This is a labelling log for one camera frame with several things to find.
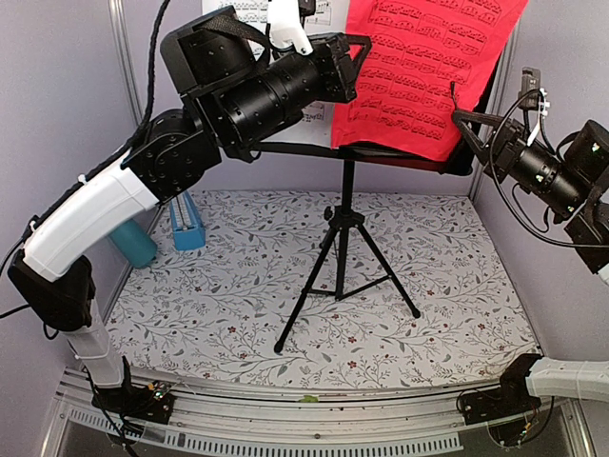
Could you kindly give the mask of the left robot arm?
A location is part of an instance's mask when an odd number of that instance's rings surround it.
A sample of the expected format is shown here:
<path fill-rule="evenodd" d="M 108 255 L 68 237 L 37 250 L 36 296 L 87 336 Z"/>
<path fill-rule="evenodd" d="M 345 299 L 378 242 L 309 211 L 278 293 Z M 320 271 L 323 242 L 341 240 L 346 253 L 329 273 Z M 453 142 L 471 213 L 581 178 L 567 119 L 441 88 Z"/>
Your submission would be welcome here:
<path fill-rule="evenodd" d="M 27 304 L 67 337 L 93 384 L 122 413 L 134 412 L 142 395 L 101 323 L 86 251 L 191 188 L 224 157 L 252 162 L 262 141 L 298 123 L 309 104 L 355 98 L 371 40 L 309 35 L 306 14 L 296 1 L 272 1 L 258 30 L 228 6 L 166 36 L 153 32 L 149 59 L 164 60 L 182 107 L 147 110 L 123 146 L 29 221 L 4 261 Z"/>

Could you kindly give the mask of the black music stand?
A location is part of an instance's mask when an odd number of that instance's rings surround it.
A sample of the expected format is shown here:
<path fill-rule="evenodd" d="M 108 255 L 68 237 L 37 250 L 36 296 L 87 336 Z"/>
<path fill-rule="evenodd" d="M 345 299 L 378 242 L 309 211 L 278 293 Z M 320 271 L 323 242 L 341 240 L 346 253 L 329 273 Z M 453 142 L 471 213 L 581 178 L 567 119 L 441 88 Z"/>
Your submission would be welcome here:
<path fill-rule="evenodd" d="M 389 165 L 404 167 L 408 169 L 420 169 L 438 174 L 449 174 L 454 176 L 466 176 L 473 171 L 473 161 L 475 153 L 472 147 L 461 139 L 448 158 L 443 162 L 431 161 L 422 158 L 409 152 L 390 149 L 372 143 L 360 142 L 338 149 L 330 149 L 322 146 L 313 146 L 307 144 L 286 143 L 286 142 L 266 142 L 262 143 L 258 150 L 269 153 L 290 154 L 295 156 L 311 156 L 319 158 L 338 159 L 343 162 L 343 178 L 341 202 L 338 206 L 328 207 L 324 211 L 324 219 L 328 223 L 328 230 L 320 244 L 320 254 L 311 270 L 306 283 L 299 295 L 297 302 L 294 305 L 291 314 L 285 323 L 285 327 L 274 345 L 274 352 L 281 354 L 284 350 L 285 343 L 296 324 L 297 318 L 301 313 L 305 300 L 310 295 L 329 296 L 337 301 L 342 301 L 348 297 L 364 292 L 370 288 L 374 288 L 385 281 L 393 283 L 397 292 L 401 295 L 412 316 L 419 319 L 422 313 L 416 308 L 414 302 L 406 292 L 404 286 L 399 280 L 395 271 L 390 267 L 384 257 L 384 254 L 373 241 L 372 236 L 364 225 L 364 216 L 353 209 L 353 194 L 355 183 L 355 169 L 358 162 L 371 163 L 378 165 Z M 349 242 L 349 232 L 355 229 L 360 233 L 364 242 L 370 248 L 376 260 L 380 263 L 384 276 L 371 281 L 359 288 L 346 291 L 344 289 L 347 251 Z M 330 289 L 315 289 L 314 284 L 317 280 L 322 266 L 334 248 L 337 259 L 337 272 L 335 288 Z"/>

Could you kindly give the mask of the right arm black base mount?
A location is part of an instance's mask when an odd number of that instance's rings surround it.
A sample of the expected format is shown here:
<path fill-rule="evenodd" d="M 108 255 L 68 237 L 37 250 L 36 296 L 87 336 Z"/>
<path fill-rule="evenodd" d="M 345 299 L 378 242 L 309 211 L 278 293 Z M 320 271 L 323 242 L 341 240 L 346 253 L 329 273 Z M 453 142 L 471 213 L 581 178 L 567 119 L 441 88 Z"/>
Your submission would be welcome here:
<path fill-rule="evenodd" d="M 541 399 L 528 392 L 525 377 L 541 358 L 536 353 L 522 354 L 502 373 L 498 387 L 463 391 L 456 408 L 465 423 L 475 425 L 539 409 Z"/>

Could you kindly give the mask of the red sheet music paper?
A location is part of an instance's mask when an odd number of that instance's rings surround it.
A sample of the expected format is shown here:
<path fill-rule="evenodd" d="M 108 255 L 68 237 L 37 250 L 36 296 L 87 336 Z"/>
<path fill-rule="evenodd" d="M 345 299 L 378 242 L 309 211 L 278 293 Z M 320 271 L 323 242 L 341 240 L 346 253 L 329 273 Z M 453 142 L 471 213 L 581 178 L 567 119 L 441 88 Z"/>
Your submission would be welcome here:
<path fill-rule="evenodd" d="M 480 101 L 527 4 L 509 0 L 353 1 L 346 31 L 372 41 L 356 99 L 334 109 L 331 145 L 358 142 L 448 159 L 455 108 Z"/>

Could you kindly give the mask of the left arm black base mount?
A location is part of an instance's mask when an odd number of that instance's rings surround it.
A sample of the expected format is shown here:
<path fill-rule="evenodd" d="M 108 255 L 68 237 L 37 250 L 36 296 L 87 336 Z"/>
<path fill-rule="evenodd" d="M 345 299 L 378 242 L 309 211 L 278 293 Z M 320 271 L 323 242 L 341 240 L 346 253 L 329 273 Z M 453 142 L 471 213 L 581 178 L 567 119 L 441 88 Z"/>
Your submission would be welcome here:
<path fill-rule="evenodd" d="M 124 418 L 168 425 L 175 396 L 159 386 L 159 383 L 153 383 L 147 387 L 136 387 L 125 381 L 117 388 L 95 387 L 91 403 L 100 410 Z"/>

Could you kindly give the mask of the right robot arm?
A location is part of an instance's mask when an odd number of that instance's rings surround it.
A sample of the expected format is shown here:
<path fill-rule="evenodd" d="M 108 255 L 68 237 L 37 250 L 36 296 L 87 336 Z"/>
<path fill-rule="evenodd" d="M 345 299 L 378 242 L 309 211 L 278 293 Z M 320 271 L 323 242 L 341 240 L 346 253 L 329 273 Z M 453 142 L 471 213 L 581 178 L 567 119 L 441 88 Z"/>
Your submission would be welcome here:
<path fill-rule="evenodd" d="M 564 224 L 573 248 L 601 281 L 608 280 L 608 131 L 589 120 L 568 135 L 563 158 L 509 117 L 457 109 L 452 114 L 462 138 L 496 183 L 513 178 L 539 197 Z M 538 406 L 542 396 L 605 402 L 608 399 L 607 361 L 561 361 L 528 353 L 512 362 L 500 377 L 492 407 L 511 415 L 522 405 Z"/>

